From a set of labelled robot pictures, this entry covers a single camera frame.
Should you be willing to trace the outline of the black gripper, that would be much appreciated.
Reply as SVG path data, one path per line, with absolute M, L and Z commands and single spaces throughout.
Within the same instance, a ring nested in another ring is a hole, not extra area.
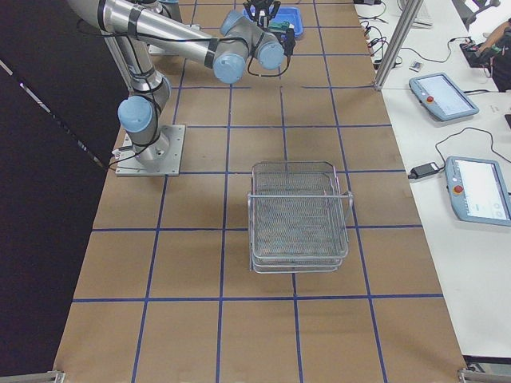
M 281 34 L 281 43 L 283 46 L 283 51 L 285 53 L 293 53 L 295 48 L 295 31 L 293 28 L 287 28 L 282 34 Z M 291 60 L 290 54 L 285 54 L 286 60 Z

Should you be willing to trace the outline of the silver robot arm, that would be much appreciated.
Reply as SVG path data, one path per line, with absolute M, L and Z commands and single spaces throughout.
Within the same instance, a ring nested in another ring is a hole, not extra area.
M 281 1 L 273 0 L 248 0 L 243 3 L 248 18 L 257 26 L 268 28 L 270 21 L 279 12 Z
M 176 176 L 184 143 L 183 125 L 164 125 L 160 115 L 171 94 L 168 78 L 156 70 L 150 47 L 200 63 L 221 82 L 236 83 L 253 59 L 267 77 L 284 73 L 295 48 L 295 32 L 268 23 L 278 1 L 248 1 L 245 17 L 230 11 L 220 38 L 185 25 L 176 1 L 70 1 L 71 10 L 98 29 L 125 79 L 130 95 L 117 109 L 125 145 L 110 168 L 119 176 Z

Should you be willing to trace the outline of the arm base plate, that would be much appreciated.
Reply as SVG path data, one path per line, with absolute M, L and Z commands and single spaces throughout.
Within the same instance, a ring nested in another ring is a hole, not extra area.
M 186 132 L 185 125 L 162 125 L 155 144 L 140 153 L 128 133 L 121 148 L 113 151 L 117 176 L 178 176 Z

